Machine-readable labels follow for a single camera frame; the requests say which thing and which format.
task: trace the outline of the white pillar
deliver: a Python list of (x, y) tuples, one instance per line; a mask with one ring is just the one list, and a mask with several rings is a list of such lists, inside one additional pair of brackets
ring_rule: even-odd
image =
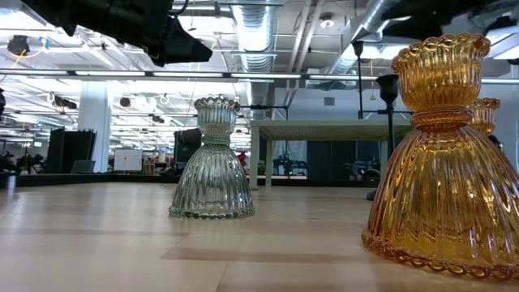
[(79, 100), (78, 130), (93, 129), (96, 144), (92, 160), (96, 162), (94, 172), (106, 172), (110, 146), (110, 122), (112, 96), (105, 81), (84, 81)]
[(249, 171), (249, 187), (258, 190), (258, 160), (260, 158), (260, 129), (251, 128), (251, 171)]
[(267, 140), (267, 155), (265, 158), (265, 186), (272, 185), (272, 140)]

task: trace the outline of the glass vase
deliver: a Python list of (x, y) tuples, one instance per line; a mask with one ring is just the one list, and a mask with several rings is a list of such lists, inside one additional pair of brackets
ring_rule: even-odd
[(470, 110), (474, 114), (470, 125), (484, 135), (492, 135), (495, 128), (495, 110), (500, 107), (501, 101), (495, 98), (478, 98)]
[(362, 240), (417, 268), (519, 280), (519, 178), (468, 126), (490, 41), (461, 34), (403, 49), (392, 68), (416, 127), (398, 145)]
[(209, 97), (195, 101), (195, 108), (204, 145), (187, 162), (169, 214), (202, 219), (254, 214), (247, 176), (229, 147), (240, 104)]

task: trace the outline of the white table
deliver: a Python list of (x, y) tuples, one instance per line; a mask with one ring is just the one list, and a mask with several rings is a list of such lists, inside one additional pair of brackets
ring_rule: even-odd
[[(413, 129), (409, 120), (394, 120), (395, 137)], [(260, 135), (267, 140), (265, 186), (272, 185), (272, 142), (292, 141), (382, 141), (380, 173), (388, 161), (388, 121), (382, 119), (349, 119), (341, 121), (251, 121), (251, 172), (249, 185), (258, 189), (258, 160)]]

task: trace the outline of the black lamp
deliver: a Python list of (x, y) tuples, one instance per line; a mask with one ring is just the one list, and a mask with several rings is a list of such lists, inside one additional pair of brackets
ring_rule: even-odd
[(364, 42), (363, 41), (354, 41), (351, 44), (354, 47), (355, 56), (357, 56), (357, 64), (358, 64), (358, 101), (360, 102), (360, 110), (358, 112), (358, 118), (363, 119), (364, 114), (362, 112), (362, 78), (360, 72), (360, 55), (364, 51)]
[(390, 74), (380, 76), (376, 79), (376, 83), (380, 86), (380, 98), (386, 102), (389, 127), (389, 156), (391, 156), (392, 152), (395, 150), (395, 135), (392, 128), (392, 113), (395, 109), (392, 103), (398, 97), (398, 75)]

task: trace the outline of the light wood grain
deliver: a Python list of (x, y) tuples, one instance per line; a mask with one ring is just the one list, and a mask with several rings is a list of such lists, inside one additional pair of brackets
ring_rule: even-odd
[(517, 291), (385, 260), (361, 243), (370, 189), (270, 187), (242, 220), (168, 218), (173, 184), (0, 195), (2, 291)]

